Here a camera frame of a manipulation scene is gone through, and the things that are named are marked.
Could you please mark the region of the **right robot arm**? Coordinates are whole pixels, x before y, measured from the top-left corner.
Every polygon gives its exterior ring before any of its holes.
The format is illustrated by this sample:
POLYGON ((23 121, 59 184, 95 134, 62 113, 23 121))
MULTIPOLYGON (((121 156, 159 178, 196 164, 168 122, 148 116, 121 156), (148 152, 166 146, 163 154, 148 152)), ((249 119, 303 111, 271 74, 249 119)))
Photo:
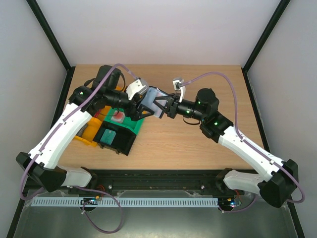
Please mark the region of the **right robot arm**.
POLYGON ((298 165, 284 161, 250 141, 228 118, 218 111, 219 100, 210 88, 197 92, 195 101, 181 98, 179 93, 156 93, 154 104, 168 117, 182 115, 200 122, 200 130, 208 139, 234 152, 256 171, 254 174, 224 169, 215 179, 221 194, 242 190, 259 195, 269 205, 279 208, 297 188, 298 165))

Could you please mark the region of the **black leather card holder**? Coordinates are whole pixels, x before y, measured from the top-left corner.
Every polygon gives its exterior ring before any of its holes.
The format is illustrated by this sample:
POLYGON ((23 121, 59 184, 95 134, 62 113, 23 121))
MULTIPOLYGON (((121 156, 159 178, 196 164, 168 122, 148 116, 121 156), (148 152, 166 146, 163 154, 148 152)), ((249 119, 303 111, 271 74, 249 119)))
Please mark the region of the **black leather card holder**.
POLYGON ((157 106, 157 104, 160 104, 162 107, 164 107, 166 105, 167 100, 156 98, 164 96, 168 96, 168 94, 161 91, 158 88, 150 87, 146 92, 145 97, 141 101, 141 104, 154 111, 154 116, 160 119, 162 118, 164 112, 159 106, 157 106))

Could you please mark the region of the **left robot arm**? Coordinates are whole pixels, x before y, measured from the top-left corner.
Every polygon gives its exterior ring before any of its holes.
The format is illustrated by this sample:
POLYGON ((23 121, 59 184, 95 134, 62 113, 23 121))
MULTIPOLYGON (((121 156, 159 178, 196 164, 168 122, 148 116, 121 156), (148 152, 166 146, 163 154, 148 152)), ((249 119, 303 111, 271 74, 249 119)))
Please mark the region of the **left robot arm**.
POLYGON ((58 162, 63 152, 79 130, 106 106, 123 109, 131 119, 140 120, 145 116, 140 100, 148 90, 145 80, 119 63, 107 66, 106 74, 92 83, 76 88, 46 136, 28 153, 17 155, 16 161, 24 171, 20 189, 28 177, 49 192, 61 186, 86 187, 92 174, 84 168, 60 167, 58 162))

